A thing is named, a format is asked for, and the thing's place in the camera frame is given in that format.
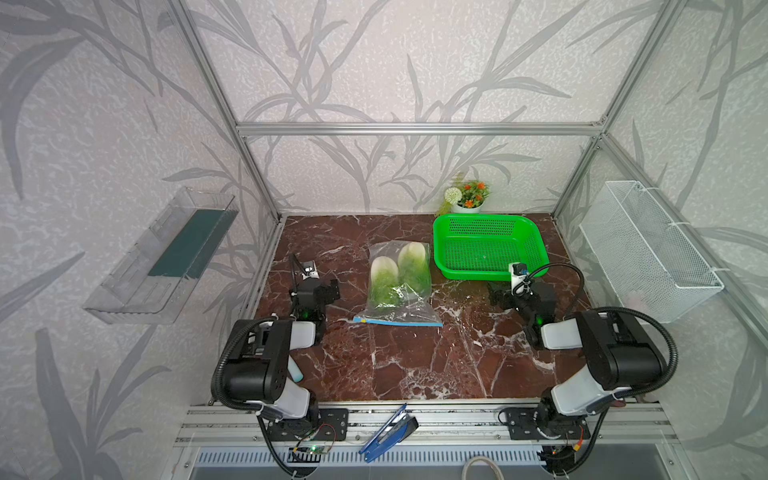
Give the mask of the clear zip-top bag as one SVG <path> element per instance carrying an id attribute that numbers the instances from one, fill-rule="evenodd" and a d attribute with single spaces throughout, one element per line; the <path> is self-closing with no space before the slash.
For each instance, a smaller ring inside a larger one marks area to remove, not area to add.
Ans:
<path id="1" fill-rule="evenodd" d="M 355 323 L 403 327 L 443 326 L 431 305 L 430 246 L 394 240 L 369 248 L 368 296 Z"/>

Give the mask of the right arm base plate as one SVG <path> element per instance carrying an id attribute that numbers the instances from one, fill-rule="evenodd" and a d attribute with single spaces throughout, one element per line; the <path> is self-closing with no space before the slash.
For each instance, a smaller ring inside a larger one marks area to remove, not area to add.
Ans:
<path id="1" fill-rule="evenodd" d="M 568 443 L 591 438 L 585 417 L 544 414 L 534 408 L 509 407 L 499 413 L 499 421 L 511 440 L 556 441 Z"/>

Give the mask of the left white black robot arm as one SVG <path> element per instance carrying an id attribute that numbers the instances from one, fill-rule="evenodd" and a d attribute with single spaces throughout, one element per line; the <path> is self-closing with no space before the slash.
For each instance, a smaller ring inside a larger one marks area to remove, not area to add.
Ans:
<path id="1" fill-rule="evenodd" d="M 322 342 L 326 307 L 341 298 L 339 282 L 307 278 L 293 287 L 290 297 L 287 316 L 234 324 L 212 374 L 211 394 L 230 409 L 313 429 L 319 422 L 316 396 L 292 379 L 290 352 Z"/>

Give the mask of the chinese cabbage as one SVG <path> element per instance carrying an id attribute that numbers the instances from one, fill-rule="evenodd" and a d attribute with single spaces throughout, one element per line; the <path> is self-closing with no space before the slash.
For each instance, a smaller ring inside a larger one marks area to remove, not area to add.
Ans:
<path id="1" fill-rule="evenodd" d="M 427 246 L 407 243 L 398 254 L 400 282 L 409 294 L 427 298 L 431 294 L 431 274 Z"/>
<path id="2" fill-rule="evenodd" d="M 376 257 L 371 265 L 369 303 L 375 309 L 389 309 L 400 304 L 399 268 L 390 257 Z"/>

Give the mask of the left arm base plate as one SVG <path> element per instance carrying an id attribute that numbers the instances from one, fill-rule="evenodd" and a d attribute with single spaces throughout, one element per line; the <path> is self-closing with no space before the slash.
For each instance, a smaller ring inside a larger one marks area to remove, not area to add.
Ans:
<path id="1" fill-rule="evenodd" d="M 267 435 L 272 441 L 300 440 L 310 436 L 315 441 L 343 441 L 349 427 L 346 408 L 320 408 L 301 419 L 269 421 Z"/>

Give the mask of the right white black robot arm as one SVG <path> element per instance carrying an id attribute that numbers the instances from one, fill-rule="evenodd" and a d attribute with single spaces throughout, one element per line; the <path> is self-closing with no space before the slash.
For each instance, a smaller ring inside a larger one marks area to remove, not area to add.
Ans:
<path id="1" fill-rule="evenodd" d="M 546 284 L 522 279 L 490 282 L 493 306 L 516 311 L 536 350 L 579 350 L 586 365 L 565 382 L 544 390 L 536 407 L 502 411 L 510 437 L 565 439 L 590 436 L 587 418 L 607 412 L 617 401 L 653 392 L 673 377 L 677 345 L 658 321 L 626 307 L 600 307 L 555 319 L 556 295 Z"/>

